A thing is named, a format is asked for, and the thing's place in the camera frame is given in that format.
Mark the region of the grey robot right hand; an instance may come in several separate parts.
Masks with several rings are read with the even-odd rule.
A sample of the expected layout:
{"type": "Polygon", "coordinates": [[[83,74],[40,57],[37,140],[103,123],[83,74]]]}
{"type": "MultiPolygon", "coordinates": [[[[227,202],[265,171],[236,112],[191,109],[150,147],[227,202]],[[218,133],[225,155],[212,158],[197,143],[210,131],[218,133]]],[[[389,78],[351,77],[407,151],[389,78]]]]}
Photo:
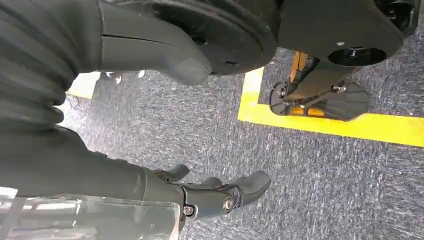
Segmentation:
{"type": "Polygon", "coordinates": [[[194,216],[256,202],[263,171],[222,184],[181,184],[189,170],[150,170],[88,150],[60,126],[66,92],[81,73],[156,70],[198,85],[210,62],[181,28],[104,0],[0,3],[0,184],[25,197],[62,194],[172,203],[194,216]]]}

